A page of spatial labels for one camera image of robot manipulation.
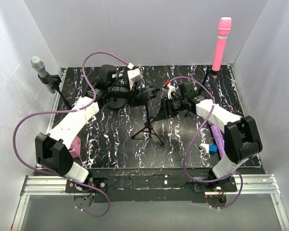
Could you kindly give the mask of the black tripod stand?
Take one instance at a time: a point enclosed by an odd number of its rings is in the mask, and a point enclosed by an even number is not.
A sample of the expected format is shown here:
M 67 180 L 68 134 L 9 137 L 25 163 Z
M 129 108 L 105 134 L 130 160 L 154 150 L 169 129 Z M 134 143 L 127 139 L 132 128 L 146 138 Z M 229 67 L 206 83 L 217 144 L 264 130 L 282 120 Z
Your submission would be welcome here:
M 201 82 L 202 86 L 205 86 L 209 75 L 212 75 L 212 73 L 213 73 L 213 70 L 212 70 L 212 66 L 210 65 L 210 66 L 207 67 L 205 76 L 204 76 L 204 78 L 203 78 L 203 80 Z M 204 91 L 204 88 L 203 87 L 199 87 L 199 89 L 197 91 L 194 90 L 194 91 L 188 92 L 186 94 L 186 96 L 187 96 L 188 99 L 191 99 L 192 96 L 194 96 L 197 100 L 198 99 L 202 99 L 202 98 L 205 99 L 205 96 L 202 94 L 203 91 Z
M 143 132 L 143 133 L 149 133 L 150 135 L 156 136 L 162 145 L 165 144 L 153 129 L 154 118 L 152 116 L 150 116 L 149 107 L 148 107 L 149 101 L 151 99 L 154 99 L 157 96 L 157 93 L 159 91 L 160 91 L 160 89 L 155 87 L 155 86 L 147 86 L 144 89 L 139 91 L 139 94 L 137 95 L 137 97 L 138 97 L 137 99 L 140 101 L 140 103 L 141 103 L 140 105 L 145 106 L 146 122 L 144 123 L 145 125 L 141 130 L 139 130 L 138 132 L 136 132 L 134 135 L 131 136 L 132 140 L 135 139 L 135 137 L 138 134 Z

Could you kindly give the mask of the black round-base desk stand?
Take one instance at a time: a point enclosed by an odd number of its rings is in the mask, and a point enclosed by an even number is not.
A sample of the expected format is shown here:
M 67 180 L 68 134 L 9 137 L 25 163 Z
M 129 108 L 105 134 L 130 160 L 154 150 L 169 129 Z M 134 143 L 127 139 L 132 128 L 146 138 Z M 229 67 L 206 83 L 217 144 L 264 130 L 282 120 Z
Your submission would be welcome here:
M 110 110 L 119 110 L 125 106 L 125 102 L 125 99 L 112 97 L 109 99 L 106 105 Z

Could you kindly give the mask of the purple glitter microphone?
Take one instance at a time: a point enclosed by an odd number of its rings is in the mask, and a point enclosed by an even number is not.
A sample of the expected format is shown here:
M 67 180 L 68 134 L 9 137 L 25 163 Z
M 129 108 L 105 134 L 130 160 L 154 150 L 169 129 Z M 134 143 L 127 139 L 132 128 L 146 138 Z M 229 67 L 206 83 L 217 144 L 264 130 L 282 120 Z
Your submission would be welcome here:
M 218 152 L 219 152 L 219 156 L 220 158 L 223 158 L 224 156 L 226 156 L 226 153 L 224 150 L 224 139 L 223 139 L 221 130 L 216 125 L 211 125 L 210 129 L 214 137 L 214 140 L 215 140 Z

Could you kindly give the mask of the pink tall microphone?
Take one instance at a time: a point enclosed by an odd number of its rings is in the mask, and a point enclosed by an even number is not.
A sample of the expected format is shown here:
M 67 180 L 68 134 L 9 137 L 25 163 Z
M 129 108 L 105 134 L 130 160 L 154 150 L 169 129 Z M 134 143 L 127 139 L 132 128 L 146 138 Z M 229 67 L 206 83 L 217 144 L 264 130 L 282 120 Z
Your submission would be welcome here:
M 226 47 L 226 41 L 231 30 L 231 25 L 231 17 L 222 17 L 219 21 L 217 28 L 217 43 L 212 64 L 212 76 L 214 78 L 217 77 L 222 64 L 223 54 Z

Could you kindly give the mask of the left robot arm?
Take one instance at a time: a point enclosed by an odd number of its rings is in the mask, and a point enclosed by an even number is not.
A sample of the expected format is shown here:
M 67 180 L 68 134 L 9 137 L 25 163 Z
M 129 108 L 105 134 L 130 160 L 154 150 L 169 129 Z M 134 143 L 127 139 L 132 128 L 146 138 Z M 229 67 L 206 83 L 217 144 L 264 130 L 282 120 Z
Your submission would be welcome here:
M 48 134 L 36 136 L 37 163 L 59 176 L 76 180 L 81 192 L 89 192 L 93 186 L 92 179 L 88 178 L 89 172 L 74 161 L 69 149 L 81 129 L 111 98 L 137 100 L 135 84 L 143 79 L 140 69 L 128 70 L 127 79 L 127 85 L 119 86 L 116 67 L 108 64 L 101 66 L 98 78 L 90 81 L 94 89 L 90 86 L 84 89 L 84 96 L 78 99 L 73 112 L 68 113 Z

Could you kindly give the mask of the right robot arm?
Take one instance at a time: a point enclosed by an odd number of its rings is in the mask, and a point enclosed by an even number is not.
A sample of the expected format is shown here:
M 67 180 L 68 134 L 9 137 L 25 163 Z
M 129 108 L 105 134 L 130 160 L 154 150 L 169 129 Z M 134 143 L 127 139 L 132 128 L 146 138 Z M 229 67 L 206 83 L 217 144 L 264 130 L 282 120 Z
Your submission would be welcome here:
M 164 90 L 167 96 L 161 99 L 160 110 L 155 120 L 164 120 L 177 115 L 180 111 L 189 111 L 204 118 L 204 123 L 216 125 L 223 133 L 225 155 L 209 171 L 207 180 L 213 191 L 219 191 L 226 185 L 227 178 L 246 161 L 263 150 L 256 121 L 251 116 L 241 117 L 233 114 L 210 99 L 198 95 L 194 89 L 196 80 L 191 78 L 179 85 L 180 93 L 167 81 Z

